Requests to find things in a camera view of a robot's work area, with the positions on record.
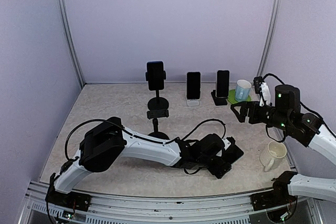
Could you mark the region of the black round-base stand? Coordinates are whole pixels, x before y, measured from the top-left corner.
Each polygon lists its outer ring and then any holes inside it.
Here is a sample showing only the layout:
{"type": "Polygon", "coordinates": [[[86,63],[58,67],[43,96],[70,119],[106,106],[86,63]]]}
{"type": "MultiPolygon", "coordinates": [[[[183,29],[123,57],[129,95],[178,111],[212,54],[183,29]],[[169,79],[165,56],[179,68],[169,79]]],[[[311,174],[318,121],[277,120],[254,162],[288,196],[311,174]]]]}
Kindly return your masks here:
{"type": "Polygon", "coordinates": [[[159,91],[164,89],[166,72],[162,61],[149,61],[146,64],[145,79],[148,82],[149,90],[155,91],[155,97],[148,102],[149,110],[163,110],[169,108],[167,99],[160,96],[159,91]]]}
{"type": "Polygon", "coordinates": [[[158,118],[168,118],[169,117],[169,111],[168,109],[159,109],[159,110],[149,110],[147,111],[147,118],[149,120],[152,120],[153,124],[153,132],[149,134],[149,136],[160,138],[163,140],[169,140],[169,137],[159,131],[159,121],[158,118]]]}

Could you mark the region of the light blue mug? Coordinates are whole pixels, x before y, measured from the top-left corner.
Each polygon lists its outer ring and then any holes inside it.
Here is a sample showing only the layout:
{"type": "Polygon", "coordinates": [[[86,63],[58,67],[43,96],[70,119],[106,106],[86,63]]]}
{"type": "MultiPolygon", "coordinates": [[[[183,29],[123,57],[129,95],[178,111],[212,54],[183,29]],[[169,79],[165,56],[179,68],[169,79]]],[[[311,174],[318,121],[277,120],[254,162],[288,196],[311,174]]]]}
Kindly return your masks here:
{"type": "Polygon", "coordinates": [[[235,89],[235,100],[238,102],[247,101],[251,87],[252,85],[249,81],[238,80],[235,89]]]}

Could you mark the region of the green saucer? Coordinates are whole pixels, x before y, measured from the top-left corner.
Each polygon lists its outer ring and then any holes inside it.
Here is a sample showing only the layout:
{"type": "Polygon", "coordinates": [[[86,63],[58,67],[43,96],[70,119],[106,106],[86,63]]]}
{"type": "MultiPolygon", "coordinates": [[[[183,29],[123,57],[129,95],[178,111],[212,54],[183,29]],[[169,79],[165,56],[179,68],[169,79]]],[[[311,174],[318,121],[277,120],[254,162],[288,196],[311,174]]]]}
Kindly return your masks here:
{"type": "MultiPolygon", "coordinates": [[[[238,103],[238,102],[241,102],[241,101],[237,101],[237,100],[235,99],[235,89],[231,89],[231,90],[229,90],[227,101],[228,101],[229,103],[231,103],[231,104],[236,104],[236,103],[238,103]]],[[[245,101],[247,101],[247,102],[250,102],[250,101],[251,101],[251,97],[250,97],[250,95],[248,95],[247,100],[245,100],[245,101]]]]}

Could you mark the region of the left aluminium frame post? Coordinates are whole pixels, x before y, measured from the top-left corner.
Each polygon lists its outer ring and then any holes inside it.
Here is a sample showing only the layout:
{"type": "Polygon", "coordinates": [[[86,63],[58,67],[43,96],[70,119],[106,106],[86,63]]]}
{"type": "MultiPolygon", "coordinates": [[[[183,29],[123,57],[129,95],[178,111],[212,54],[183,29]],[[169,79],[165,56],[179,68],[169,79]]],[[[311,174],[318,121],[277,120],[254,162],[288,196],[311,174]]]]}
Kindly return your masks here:
{"type": "Polygon", "coordinates": [[[70,23],[68,20],[67,9],[66,9],[66,1],[57,0],[57,3],[58,3],[59,12],[60,12],[62,27],[63,27],[65,38],[66,38],[67,47],[70,53],[70,59],[71,59],[79,86],[83,88],[86,85],[86,82],[85,82],[85,79],[84,79],[84,76],[81,70],[81,66],[80,66],[79,59],[77,57],[77,52],[75,49],[74,40],[71,34],[71,28],[70,28],[70,23]]]}

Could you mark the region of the right aluminium frame post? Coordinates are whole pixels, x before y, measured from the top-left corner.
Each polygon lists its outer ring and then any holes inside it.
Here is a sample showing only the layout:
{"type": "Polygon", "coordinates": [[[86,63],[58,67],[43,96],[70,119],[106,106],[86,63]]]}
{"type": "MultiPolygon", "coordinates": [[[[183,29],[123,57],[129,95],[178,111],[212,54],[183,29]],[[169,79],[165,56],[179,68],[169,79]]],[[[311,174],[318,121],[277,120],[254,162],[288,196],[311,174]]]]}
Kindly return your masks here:
{"type": "Polygon", "coordinates": [[[269,52],[271,49],[271,44],[272,44],[272,40],[275,34],[275,30],[276,30],[276,24],[277,24],[277,18],[278,18],[278,13],[279,13],[279,9],[280,9],[280,3],[281,0],[273,0],[273,4],[272,4],[272,8],[271,8],[271,16],[270,16],[270,21],[269,21],[269,25],[268,25],[268,30],[267,30],[267,35],[266,35],[266,40],[265,40],[265,44],[263,47],[263,51],[261,54],[261,60],[259,63],[259,67],[257,70],[257,75],[261,76],[264,74],[264,71],[266,69],[266,64],[267,64],[267,60],[269,57],[269,52]]]}

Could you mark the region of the white folding phone stand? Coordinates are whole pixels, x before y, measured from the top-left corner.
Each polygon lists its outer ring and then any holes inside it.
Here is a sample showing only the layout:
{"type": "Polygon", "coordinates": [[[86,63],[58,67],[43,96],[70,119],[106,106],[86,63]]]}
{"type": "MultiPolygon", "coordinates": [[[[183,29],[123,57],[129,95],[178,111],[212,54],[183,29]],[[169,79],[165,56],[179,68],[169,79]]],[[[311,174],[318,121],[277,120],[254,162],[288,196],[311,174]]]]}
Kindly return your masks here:
{"type": "Polygon", "coordinates": [[[200,100],[199,99],[187,99],[186,104],[187,106],[199,106],[200,100]]]}

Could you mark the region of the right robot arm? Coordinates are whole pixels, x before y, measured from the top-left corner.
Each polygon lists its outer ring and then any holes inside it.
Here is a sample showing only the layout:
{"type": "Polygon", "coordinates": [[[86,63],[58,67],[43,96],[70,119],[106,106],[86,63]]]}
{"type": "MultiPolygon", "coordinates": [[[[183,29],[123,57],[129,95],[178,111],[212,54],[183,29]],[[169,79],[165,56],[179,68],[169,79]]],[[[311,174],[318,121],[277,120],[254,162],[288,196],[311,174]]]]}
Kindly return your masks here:
{"type": "MultiPolygon", "coordinates": [[[[335,163],[335,136],[323,120],[312,113],[301,113],[300,90],[288,84],[275,86],[275,105],[260,105],[256,101],[232,104],[230,109],[238,121],[264,123],[283,131],[304,147],[308,147],[335,163]]],[[[335,202],[335,180],[303,176],[285,171],[277,177],[269,192],[269,201],[279,205],[295,196],[306,196],[335,202]]]]}

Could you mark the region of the teal phone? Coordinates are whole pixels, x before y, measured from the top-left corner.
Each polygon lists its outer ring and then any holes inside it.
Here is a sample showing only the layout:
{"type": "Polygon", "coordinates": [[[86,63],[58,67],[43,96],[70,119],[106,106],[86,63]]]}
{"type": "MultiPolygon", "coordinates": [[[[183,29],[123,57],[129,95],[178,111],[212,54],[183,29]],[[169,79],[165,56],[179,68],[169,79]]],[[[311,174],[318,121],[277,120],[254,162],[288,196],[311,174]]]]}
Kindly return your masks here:
{"type": "Polygon", "coordinates": [[[244,152],[235,144],[222,152],[222,159],[230,164],[235,163],[244,155],[244,152]]]}

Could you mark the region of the blue phone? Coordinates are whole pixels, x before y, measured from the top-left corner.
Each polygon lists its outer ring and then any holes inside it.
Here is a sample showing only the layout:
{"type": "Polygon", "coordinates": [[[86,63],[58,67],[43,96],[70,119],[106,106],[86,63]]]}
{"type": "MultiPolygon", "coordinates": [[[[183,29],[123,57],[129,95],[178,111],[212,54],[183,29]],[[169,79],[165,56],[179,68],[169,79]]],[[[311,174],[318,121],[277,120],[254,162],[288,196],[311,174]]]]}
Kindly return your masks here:
{"type": "Polygon", "coordinates": [[[162,61],[150,61],[146,64],[146,81],[149,85],[149,90],[163,90],[164,89],[164,80],[165,80],[165,71],[162,61]]]}

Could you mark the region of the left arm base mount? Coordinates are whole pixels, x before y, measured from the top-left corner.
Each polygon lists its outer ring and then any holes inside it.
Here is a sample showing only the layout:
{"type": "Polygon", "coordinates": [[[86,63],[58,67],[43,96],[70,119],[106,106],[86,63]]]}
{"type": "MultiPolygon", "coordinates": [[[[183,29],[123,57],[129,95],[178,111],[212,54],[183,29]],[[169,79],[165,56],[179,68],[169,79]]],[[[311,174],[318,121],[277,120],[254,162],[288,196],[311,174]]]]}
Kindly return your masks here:
{"type": "Polygon", "coordinates": [[[87,212],[91,203],[91,196],[89,194],[77,193],[71,191],[67,194],[60,193],[55,190],[55,181],[59,175],[53,173],[49,178],[49,187],[45,201],[57,206],[69,208],[72,210],[80,210],[87,212]]]}

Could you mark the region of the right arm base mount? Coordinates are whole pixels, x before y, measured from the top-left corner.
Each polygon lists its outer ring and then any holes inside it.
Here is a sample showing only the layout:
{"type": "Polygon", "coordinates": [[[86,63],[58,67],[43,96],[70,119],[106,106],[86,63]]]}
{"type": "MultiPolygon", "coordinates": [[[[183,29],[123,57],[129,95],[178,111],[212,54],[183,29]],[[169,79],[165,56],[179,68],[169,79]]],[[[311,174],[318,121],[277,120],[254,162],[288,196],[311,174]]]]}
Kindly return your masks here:
{"type": "Polygon", "coordinates": [[[264,210],[296,201],[289,193],[288,185],[297,172],[285,171],[273,180],[272,190],[250,196],[254,211],[264,210]]]}

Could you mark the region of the aluminium frame post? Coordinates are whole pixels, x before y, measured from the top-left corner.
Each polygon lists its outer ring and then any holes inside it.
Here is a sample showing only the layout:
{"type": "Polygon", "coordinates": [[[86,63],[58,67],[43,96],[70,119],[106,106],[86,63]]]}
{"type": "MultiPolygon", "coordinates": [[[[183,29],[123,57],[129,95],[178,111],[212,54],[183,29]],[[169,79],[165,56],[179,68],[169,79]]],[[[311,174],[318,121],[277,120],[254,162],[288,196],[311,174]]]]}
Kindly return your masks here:
{"type": "Polygon", "coordinates": [[[259,63],[259,67],[257,70],[257,75],[261,76],[264,74],[264,71],[266,69],[266,64],[267,64],[267,60],[269,57],[269,52],[271,49],[271,44],[272,44],[272,40],[275,34],[275,30],[276,30],[276,24],[277,24],[277,18],[278,18],[278,13],[279,13],[279,9],[280,9],[280,3],[281,0],[273,0],[273,4],[272,4],[272,8],[271,8],[271,16],[270,16],[270,21],[269,21],[269,25],[268,25],[268,30],[267,30],[267,35],[266,35],[266,40],[265,40],[265,44],[263,47],[263,51],[261,54],[261,60],[259,63]]]}
{"type": "Polygon", "coordinates": [[[57,0],[57,3],[58,3],[59,12],[60,12],[62,27],[63,27],[65,38],[66,38],[67,47],[70,53],[70,59],[71,59],[79,86],[83,88],[86,85],[86,82],[85,82],[85,79],[84,79],[84,76],[81,70],[81,66],[80,66],[79,59],[77,57],[77,52],[75,49],[74,40],[71,34],[71,28],[70,28],[70,23],[68,20],[67,9],[66,9],[66,1],[57,0]]]}

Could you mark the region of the cream ceramic mug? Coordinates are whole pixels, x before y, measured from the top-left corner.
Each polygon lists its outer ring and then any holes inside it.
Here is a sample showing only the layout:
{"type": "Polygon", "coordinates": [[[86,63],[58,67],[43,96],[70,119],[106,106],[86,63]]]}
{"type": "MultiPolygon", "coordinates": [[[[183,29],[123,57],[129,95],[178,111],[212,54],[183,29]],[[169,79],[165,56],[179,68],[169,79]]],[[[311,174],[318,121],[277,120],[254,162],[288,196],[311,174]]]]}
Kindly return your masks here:
{"type": "Polygon", "coordinates": [[[264,172],[277,168],[287,155],[287,148],[283,143],[269,142],[261,151],[259,160],[264,167],[264,172]]]}

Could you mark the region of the black folding phone stand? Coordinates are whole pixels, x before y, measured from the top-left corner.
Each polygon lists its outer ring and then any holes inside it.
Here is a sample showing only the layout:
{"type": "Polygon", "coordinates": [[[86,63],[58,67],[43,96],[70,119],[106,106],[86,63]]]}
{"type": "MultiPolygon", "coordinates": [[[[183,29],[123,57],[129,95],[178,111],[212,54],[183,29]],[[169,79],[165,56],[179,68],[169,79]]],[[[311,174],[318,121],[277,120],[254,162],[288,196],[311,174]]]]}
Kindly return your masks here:
{"type": "Polygon", "coordinates": [[[227,98],[218,98],[216,96],[216,90],[213,90],[211,92],[211,96],[213,98],[213,101],[215,103],[216,106],[224,106],[224,105],[227,105],[227,98]]]}

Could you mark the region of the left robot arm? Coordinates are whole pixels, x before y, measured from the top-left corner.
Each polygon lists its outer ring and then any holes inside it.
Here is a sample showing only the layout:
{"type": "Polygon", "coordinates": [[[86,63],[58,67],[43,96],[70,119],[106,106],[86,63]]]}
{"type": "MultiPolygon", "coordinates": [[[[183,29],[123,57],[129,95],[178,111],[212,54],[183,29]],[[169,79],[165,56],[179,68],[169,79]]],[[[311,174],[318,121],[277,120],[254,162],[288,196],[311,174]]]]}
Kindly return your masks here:
{"type": "Polygon", "coordinates": [[[122,125],[120,118],[96,119],[97,126],[88,131],[73,158],[59,173],[50,177],[52,195],[66,206],[73,201],[72,189],[91,173],[105,172],[119,157],[132,157],[153,161],[168,167],[180,168],[186,174],[197,167],[221,179],[232,165],[224,159],[231,143],[217,134],[201,140],[176,137],[172,140],[140,134],[122,125]]]}

